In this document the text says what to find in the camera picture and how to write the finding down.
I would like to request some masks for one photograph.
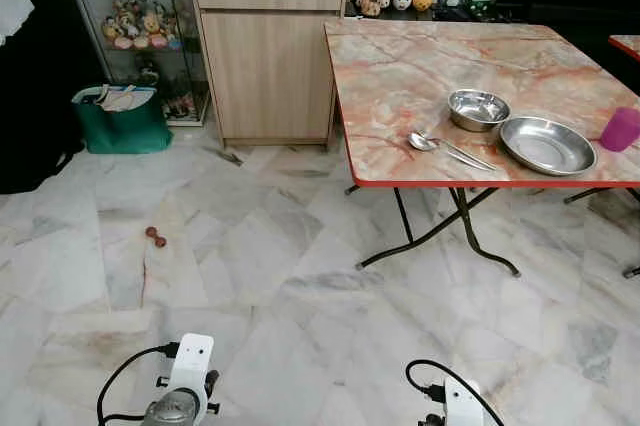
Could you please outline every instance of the cabinet door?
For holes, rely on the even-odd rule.
[[[326,19],[202,13],[225,138],[327,137],[333,80]]]

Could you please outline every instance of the pink cup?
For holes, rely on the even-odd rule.
[[[640,110],[618,108],[604,128],[600,144],[609,151],[624,151],[640,138]]]

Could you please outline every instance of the spoon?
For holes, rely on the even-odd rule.
[[[425,138],[422,134],[415,131],[409,134],[409,144],[420,151],[432,151],[436,149],[438,147],[438,141],[440,140],[437,140],[435,138]],[[453,146],[446,141],[445,144],[447,146]],[[459,148],[454,147],[454,149],[457,152],[454,153],[450,149],[447,149],[447,154],[456,158],[458,161],[461,161],[469,166],[473,166],[474,168],[482,169],[483,171],[495,171],[495,166],[489,163],[485,163],[484,161],[480,161],[474,156],[469,155],[469,153],[460,150]]]

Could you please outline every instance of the glass display cabinet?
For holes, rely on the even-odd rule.
[[[77,1],[109,82],[153,86],[170,125],[202,125],[211,99],[192,0]]]

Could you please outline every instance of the green bag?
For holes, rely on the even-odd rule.
[[[171,144],[173,134],[155,88],[95,86],[78,92],[71,102],[90,153],[153,153]]]

